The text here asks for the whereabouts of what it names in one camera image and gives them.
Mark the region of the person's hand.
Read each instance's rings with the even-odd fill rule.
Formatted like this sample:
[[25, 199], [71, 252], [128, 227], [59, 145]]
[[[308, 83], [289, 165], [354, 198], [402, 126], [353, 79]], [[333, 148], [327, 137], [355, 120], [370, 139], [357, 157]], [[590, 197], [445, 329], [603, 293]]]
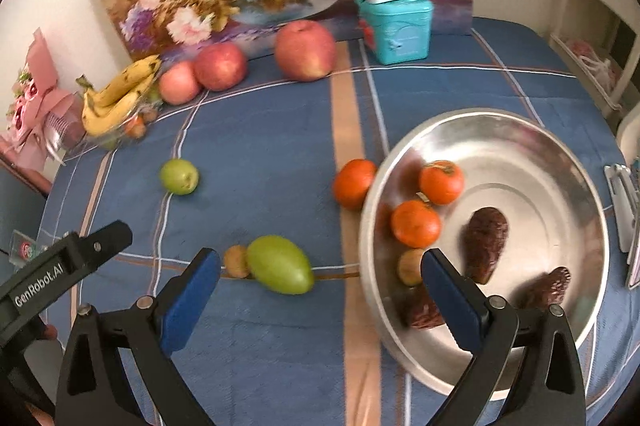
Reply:
[[55, 340], [58, 338], [58, 330], [51, 324], [47, 325], [43, 332], [45, 339]]

